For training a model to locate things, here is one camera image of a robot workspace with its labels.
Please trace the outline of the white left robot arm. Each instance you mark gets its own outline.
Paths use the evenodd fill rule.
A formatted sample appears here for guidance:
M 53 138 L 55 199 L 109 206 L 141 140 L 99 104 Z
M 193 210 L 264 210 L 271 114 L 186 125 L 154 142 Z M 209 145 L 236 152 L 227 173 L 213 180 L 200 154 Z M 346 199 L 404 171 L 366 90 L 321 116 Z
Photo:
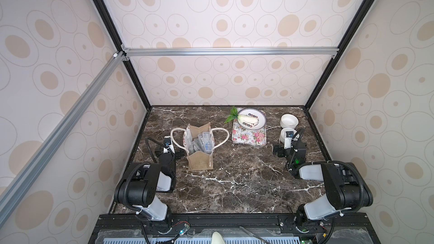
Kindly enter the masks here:
M 114 201 L 150 221 L 166 220 L 170 209 L 157 193 L 175 190 L 176 162 L 184 155 L 184 150 L 166 146 L 158 152 L 158 163 L 131 163 L 115 188 Z

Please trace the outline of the black corner frame post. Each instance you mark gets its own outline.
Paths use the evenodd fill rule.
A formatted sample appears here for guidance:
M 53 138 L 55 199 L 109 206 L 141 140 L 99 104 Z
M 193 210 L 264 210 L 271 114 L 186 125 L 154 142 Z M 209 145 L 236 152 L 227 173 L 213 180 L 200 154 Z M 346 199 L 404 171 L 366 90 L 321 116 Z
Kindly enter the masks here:
M 374 5 L 375 0 L 363 0 L 361 2 L 360 7 L 358 8 L 353 20 L 349 24 L 349 27 L 347 31 L 345 32 L 342 40 L 340 41 L 338 45 L 338 52 L 337 54 L 332 57 L 332 59 L 327 64 L 323 74 L 321 75 L 318 83 L 316 84 L 312 94 L 310 95 L 309 99 L 307 100 L 307 103 L 305 104 L 305 110 L 308 111 L 312 108 L 314 102 L 318 98 L 320 92 L 324 88 L 326 82 L 332 75 L 333 70 L 335 69 L 336 65 L 338 64 L 340 58 L 344 55 L 347 47 L 351 43 L 351 40 L 355 36 L 357 30 L 359 30 L 359 27 L 361 26 L 362 22 L 366 18 L 368 12 L 371 10 L 372 6 Z
M 112 19 L 112 16 L 110 15 L 104 0 L 92 0 L 97 12 L 99 13 L 99 16 L 101 17 L 103 24 L 108 32 L 108 35 L 110 36 L 110 39 L 112 40 L 116 50 L 118 52 L 125 52 L 125 50 L 122 48 L 122 40 L 118 34 L 118 31 L 116 29 L 116 26 L 114 24 L 114 21 Z M 129 59 L 126 59 L 123 61 L 125 68 L 127 69 L 127 72 L 139 94 L 139 97 L 141 98 L 145 108 L 147 110 L 151 109 L 151 104 L 144 92 L 144 89 L 140 83 L 139 77 L 137 75 L 137 72 L 135 71 L 132 62 Z

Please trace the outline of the floral square plate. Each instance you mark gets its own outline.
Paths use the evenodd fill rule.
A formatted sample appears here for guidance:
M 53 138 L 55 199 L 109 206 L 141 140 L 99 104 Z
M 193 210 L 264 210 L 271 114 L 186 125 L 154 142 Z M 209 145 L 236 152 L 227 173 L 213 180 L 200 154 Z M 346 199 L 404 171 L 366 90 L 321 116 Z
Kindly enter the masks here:
M 244 124 L 240 124 L 237 120 L 234 120 L 232 142 L 252 146 L 266 146 L 266 113 L 262 110 L 256 110 L 253 108 L 237 108 L 237 110 L 240 115 L 256 117 L 258 119 L 258 124 L 251 128 L 245 128 Z

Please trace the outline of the clear compass set case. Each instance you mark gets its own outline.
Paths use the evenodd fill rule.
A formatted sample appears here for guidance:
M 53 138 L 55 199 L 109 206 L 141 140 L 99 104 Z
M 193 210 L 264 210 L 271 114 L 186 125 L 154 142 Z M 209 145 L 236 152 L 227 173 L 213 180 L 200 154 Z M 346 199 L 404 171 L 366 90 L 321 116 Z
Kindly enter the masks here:
M 191 143 L 189 145 L 189 152 L 190 152 L 190 154 L 194 154 L 198 151 L 202 151 L 202 149 L 201 149 L 201 145 L 199 143 L 198 138 L 195 138 L 191 141 Z
M 212 154 L 213 151 L 213 142 L 212 136 L 210 132 L 202 132 L 198 135 L 198 140 L 201 145 L 201 149 L 206 154 Z

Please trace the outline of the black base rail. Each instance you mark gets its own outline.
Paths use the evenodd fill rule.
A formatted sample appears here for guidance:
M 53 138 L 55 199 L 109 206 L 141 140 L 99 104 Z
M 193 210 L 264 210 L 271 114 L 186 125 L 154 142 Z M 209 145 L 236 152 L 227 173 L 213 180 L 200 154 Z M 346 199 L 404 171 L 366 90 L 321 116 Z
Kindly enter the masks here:
M 218 232 L 228 244 L 378 244 L 365 213 L 295 222 L 292 213 L 187 213 L 150 221 L 135 214 L 104 214 L 89 243 L 209 244 Z

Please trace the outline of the black corner frame post left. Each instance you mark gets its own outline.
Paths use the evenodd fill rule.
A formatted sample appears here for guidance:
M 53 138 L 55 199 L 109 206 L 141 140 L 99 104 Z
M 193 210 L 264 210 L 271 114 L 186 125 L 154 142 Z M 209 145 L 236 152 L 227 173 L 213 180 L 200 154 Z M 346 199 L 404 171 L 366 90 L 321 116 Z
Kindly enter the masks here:
M 114 24 L 114 21 L 112 19 L 112 16 L 110 15 L 104 0 L 92 0 L 97 12 L 99 13 L 99 16 L 101 17 L 103 24 L 108 32 L 108 35 L 110 36 L 110 39 L 112 40 L 116 50 L 118 52 L 125 52 L 125 50 L 122 48 L 122 40 L 118 34 L 118 31 L 116 29 L 116 26 Z M 127 69 L 127 72 L 139 94 L 139 97 L 141 98 L 145 108 L 147 110 L 151 109 L 151 104 L 144 92 L 144 89 L 140 83 L 139 77 L 137 75 L 137 72 L 135 71 L 132 62 L 129 59 L 126 59 L 123 61 L 125 68 Z

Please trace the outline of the silver aluminium crossbar left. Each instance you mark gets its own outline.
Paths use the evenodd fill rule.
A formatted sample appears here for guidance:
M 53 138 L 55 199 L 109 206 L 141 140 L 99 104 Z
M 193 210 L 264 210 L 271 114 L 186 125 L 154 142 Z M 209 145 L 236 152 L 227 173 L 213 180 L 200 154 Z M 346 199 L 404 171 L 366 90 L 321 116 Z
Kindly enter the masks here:
M 125 52 L 118 51 L 112 56 L 107 65 L 104 66 L 98 76 L 92 81 L 89 87 L 87 87 L 66 116 L 59 122 L 54 131 L 52 131 L 50 136 L 48 136 L 37 149 L 33 157 L 27 162 L 3 193 L 1 196 L 1 226 L 4 226 L 5 222 L 7 222 L 13 211 L 17 208 L 30 187 L 50 162 L 72 128 L 86 112 L 90 103 L 95 99 L 111 74 L 115 71 L 117 66 L 123 62 L 125 55 Z

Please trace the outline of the patterned canvas tote bag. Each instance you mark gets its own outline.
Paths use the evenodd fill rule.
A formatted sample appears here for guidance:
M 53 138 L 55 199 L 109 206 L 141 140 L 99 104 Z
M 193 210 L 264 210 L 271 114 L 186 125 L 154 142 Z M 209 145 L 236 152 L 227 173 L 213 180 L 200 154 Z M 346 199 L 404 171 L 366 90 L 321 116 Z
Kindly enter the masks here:
M 219 144 L 215 143 L 215 131 L 223 131 L 226 138 Z M 179 144 L 174 139 L 175 132 L 183 132 L 183 142 Z M 229 132 L 224 128 L 212 128 L 210 123 L 201 127 L 188 125 L 184 128 L 174 128 L 170 133 L 171 141 L 180 149 L 185 150 L 189 171 L 212 170 L 213 153 L 216 148 L 222 146 L 229 139 Z

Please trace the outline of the white bowl rear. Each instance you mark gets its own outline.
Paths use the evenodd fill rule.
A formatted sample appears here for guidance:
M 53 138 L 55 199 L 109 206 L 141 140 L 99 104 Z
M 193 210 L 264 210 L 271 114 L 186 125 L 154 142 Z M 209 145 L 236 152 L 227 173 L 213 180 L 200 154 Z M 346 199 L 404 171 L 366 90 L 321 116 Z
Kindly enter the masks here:
M 280 126 L 282 128 L 293 128 L 295 129 L 298 126 L 299 120 L 296 116 L 292 114 L 284 114 L 280 118 Z

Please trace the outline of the white bowl front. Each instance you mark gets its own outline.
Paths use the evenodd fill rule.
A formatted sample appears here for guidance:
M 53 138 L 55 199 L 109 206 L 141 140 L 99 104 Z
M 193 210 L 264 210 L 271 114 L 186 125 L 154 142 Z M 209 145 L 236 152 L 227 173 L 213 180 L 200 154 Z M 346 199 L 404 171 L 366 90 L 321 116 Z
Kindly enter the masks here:
M 280 138 L 279 138 L 281 143 L 284 143 L 285 138 L 287 137 L 287 132 L 292 132 L 293 134 L 297 133 L 297 131 L 293 128 L 283 128 L 280 132 Z

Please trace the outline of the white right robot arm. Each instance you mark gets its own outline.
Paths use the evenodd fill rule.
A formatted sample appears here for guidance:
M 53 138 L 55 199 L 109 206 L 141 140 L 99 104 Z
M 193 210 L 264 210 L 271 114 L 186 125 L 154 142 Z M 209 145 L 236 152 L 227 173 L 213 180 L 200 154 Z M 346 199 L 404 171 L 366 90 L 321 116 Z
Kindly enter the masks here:
M 298 207 L 294 223 L 328 220 L 371 206 L 374 196 L 356 166 L 351 162 L 306 161 L 306 144 L 295 141 L 290 146 L 274 145 L 273 154 L 285 158 L 285 168 L 297 179 L 319 181 L 325 194 Z

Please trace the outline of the white bowl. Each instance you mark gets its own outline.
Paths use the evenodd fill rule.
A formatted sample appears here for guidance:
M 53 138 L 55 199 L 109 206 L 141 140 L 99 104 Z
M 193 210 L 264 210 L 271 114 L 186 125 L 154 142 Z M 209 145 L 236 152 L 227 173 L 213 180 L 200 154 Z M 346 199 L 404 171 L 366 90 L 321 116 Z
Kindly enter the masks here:
M 280 118 L 280 126 L 282 128 L 293 128 L 295 129 L 298 126 L 299 120 L 296 116 L 292 114 L 284 114 Z
M 297 133 L 297 131 L 293 128 L 283 128 L 280 132 L 280 138 L 279 138 L 281 143 L 284 143 L 285 138 L 287 137 L 287 132 L 292 132 L 293 134 Z

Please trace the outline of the round patterned plate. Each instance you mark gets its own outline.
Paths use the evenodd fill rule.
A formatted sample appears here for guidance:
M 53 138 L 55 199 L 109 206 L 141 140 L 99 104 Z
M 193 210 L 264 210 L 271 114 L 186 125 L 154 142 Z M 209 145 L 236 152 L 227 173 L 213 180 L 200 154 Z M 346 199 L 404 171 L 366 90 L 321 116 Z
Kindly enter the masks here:
M 266 114 L 253 108 L 243 108 L 238 111 L 237 122 L 247 130 L 259 130 L 266 125 Z

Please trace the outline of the silver aluminium crossbar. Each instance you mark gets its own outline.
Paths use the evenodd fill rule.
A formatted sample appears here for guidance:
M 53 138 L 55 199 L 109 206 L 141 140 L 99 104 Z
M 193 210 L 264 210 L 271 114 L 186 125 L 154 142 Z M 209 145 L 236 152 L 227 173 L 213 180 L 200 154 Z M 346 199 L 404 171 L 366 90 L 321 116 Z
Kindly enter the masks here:
M 123 62 L 125 55 L 125 52 L 118 51 L 112 56 L 107 65 L 104 66 L 98 76 L 92 81 L 89 87 L 87 87 L 66 116 L 59 122 L 54 131 L 52 131 L 50 136 L 48 136 L 37 149 L 33 157 L 27 162 L 3 193 L 1 196 L 1 226 L 4 226 L 5 222 L 7 222 L 13 211 L 17 208 L 30 187 L 50 162 L 72 128 L 86 112 L 90 103 L 95 99 L 111 74 L 115 71 L 117 66 Z
M 338 47 L 240 47 L 240 48 L 177 48 L 133 49 L 124 53 L 131 56 L 225 56 L 225 55 L 336 55 Z

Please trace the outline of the silver aluminium crossbar rear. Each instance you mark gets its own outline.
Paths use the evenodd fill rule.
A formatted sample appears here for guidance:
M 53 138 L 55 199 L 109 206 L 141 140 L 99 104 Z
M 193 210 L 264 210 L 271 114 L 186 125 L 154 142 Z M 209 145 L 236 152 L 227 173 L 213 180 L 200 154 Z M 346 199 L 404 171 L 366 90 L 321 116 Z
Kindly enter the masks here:
M 225 55 L 336 55 L 338 47 L 240 47 L 240 48 L 177 48 L 133 49 L 124 53 L 131 56 L 225 56 Z

